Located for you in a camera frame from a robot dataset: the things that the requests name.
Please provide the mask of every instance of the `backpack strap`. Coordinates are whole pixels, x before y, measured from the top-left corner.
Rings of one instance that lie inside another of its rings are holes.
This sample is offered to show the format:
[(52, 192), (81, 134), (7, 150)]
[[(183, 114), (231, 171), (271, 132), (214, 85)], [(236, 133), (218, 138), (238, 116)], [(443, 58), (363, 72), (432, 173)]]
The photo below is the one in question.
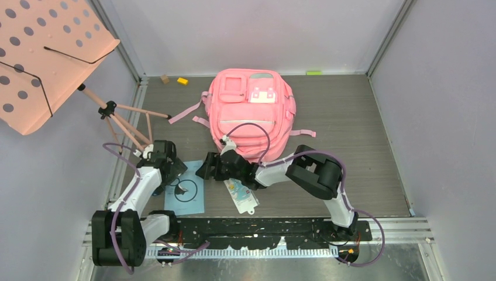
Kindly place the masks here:
[(290, 136), (298, 136), (298, 135), (309, 135), (315, 138), (317, 133), (311, 130), (293, 130), (290, 132)]
[(193, 121), (202, 124), (203, 126), (210, 129), (210, 123), (205, 119), (198, 116), (193, 117)]
[(178, 115), (176, 115), (176, 116), (172, 117), (171, 119), (169, 119), (169, 124), (175, 123), (176, 121), (182, 119), (183, 117), (185, 117), (186, 115), (190, 114), (194, 110), (198, 109), (200, 107), (200, 105), (201, 105), (202, 102), (205, 103), (207, 96), (208, 96), (208, 92), (202, 92), (200, 102), (198, 102), (197, 104), (193, 105), (192, 107), (189, 107), (185, 111), (183, 111), (183, 112), (179, 113)]

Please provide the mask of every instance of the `light blue paper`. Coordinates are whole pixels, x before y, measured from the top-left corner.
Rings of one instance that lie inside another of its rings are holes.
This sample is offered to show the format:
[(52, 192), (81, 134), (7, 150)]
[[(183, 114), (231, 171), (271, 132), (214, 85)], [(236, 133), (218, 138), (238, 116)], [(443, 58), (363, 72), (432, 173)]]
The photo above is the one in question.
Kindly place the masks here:
[[(164, 210), (174, 211), (176, 215), (191, 215), (191, 214), (203, 214), (205, 212), (205, 193), (204, 193), (204, 181), (202, 178), (198, 177), (195, 173), (202, 166), (203, 161), (188, 161), (184, 162), (188, 170), (184, 172), (179, 177), (179, 180), (192, 180), (198, 186), (198, 194), (195, 198), (189, 202), (180, 202), (174, 196), (175, 185), (178, 180), (174, 180), (172, 185), (166, 186), (166, 200), (164, 203)], [(187, 189), (188, 191), (184, 194), (177, 194), (177, 198), (183, 201), (187, 201), (193, 197), (195, 194), (195, 184), (190, 181), (185, 181), (181, 183), (181, 187)]]

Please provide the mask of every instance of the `pink music stand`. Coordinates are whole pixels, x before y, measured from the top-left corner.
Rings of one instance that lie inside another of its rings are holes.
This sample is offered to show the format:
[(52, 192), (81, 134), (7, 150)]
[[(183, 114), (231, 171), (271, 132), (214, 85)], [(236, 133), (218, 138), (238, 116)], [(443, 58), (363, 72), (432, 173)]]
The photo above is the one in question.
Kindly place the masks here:
[[(105, 29), (85, 0), (2, 0), (0, 2), (0, 118), (28, 135), (38, 130), (119, 40)], [(88, 88), (82, 91), (102, 109), (107, 107)], [(169, 115), (116, 105), (146, 114), (149, 138), (117, 113), (104, 116), (123, 130), (136, 147), (151, 144), (149, 115)]]

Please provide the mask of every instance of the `wooden block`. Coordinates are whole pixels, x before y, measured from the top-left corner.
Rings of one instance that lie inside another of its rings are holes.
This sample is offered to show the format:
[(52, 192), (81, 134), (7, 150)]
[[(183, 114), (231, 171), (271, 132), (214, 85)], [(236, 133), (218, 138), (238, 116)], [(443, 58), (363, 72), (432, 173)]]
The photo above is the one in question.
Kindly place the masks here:
[(184, 78), (181, 78), (181, 77), (179, 77), (177, 79), (177, 83), (182, 84), (182, 85), (185, 85), (185, 86), (188, 85), (188, 82), (189, 81), (187, 79), (184, 79)]
[(170, 82), (169, 77), (167, 77), (167, 75), (165, 75), (165, 74), (160, 76), (160, 79), (162, 79), (162, 83), (164, 83), (164, 84), (167, 84)]

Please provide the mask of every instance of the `yellow block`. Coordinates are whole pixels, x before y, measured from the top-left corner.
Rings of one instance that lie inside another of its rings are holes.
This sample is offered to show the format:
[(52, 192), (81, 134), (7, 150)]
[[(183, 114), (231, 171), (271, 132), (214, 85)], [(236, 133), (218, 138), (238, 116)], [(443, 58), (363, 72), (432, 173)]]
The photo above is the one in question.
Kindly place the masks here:
[(188, 85), (188, 82), (189, 81), (187, 79), (184, 79), (184, 78), (181, 78), (181, 77), (179, 77), (177, 79), (177, 83), (182, 84), (182, 85), (185, 85), (185, 86)]

